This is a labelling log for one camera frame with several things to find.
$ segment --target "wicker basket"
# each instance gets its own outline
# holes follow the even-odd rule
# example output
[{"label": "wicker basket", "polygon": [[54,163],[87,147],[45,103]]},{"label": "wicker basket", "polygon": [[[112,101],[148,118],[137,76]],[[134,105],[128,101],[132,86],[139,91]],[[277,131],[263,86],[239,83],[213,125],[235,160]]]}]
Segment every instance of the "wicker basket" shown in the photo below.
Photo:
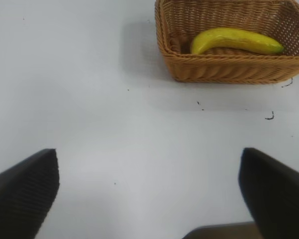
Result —
[{"label": "wicker basket", "polygon": [[[271,84],[299,74],[299,5],[294,0],[157,0],[157,42],[180,82]],[[230,48],[189,53],[193,38],[215,27],[270,36],[286,49],[267,56]]]}]

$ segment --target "dirt speck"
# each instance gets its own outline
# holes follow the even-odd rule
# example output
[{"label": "dirt speck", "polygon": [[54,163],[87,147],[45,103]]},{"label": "dirt speck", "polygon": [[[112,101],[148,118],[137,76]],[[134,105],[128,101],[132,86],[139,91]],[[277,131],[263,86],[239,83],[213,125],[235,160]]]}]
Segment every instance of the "dirt speck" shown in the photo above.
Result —
[{"label": "dirt speck", "polygon": [[275,118],[275,113],[271,111],[272,116],[270,118],[265,118],[266,120],[273,120]]}]

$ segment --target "yellow banana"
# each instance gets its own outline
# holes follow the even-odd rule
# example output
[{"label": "yellow banana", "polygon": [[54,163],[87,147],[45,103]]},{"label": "yellow banana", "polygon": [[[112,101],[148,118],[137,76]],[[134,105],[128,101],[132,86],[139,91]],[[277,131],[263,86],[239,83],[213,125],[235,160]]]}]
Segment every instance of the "yellow banana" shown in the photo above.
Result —
[{"label": "yellow banana", "polygon": [[191,45],[191,54],[202,54],[210,48],[230,47],[259,54],[281,53],[284,47],[276,40],[251,31],[235,28],[213,28],[198,34]]}]

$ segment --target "white table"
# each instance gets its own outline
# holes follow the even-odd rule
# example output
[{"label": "white table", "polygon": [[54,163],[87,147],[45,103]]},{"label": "white table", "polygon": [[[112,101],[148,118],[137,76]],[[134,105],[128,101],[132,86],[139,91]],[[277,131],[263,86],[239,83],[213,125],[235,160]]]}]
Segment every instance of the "white table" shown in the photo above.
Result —
[{"label": "white table", "polygon": [[0,0],[0,172],[43,148],[59,157],[38,239],[180,239],[250,221],[237,183],[246,146],[299,171],[299,76],[177,83],[153,5]]}]

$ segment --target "brown basket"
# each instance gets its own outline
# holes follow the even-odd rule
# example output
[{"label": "brown basket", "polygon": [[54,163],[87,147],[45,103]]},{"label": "brown basket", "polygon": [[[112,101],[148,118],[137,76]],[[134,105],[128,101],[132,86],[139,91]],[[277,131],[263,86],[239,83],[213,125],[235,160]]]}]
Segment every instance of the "brown basket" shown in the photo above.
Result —
[{"label": "brown basket", "polygon": [[[156,0],[157,42],[180,82],[271,84],[299,74],[299,5],[294,0]],[[215,27],[272,37],[286,49],[267,56],[230,48],[189,53],[193,38]]]}]

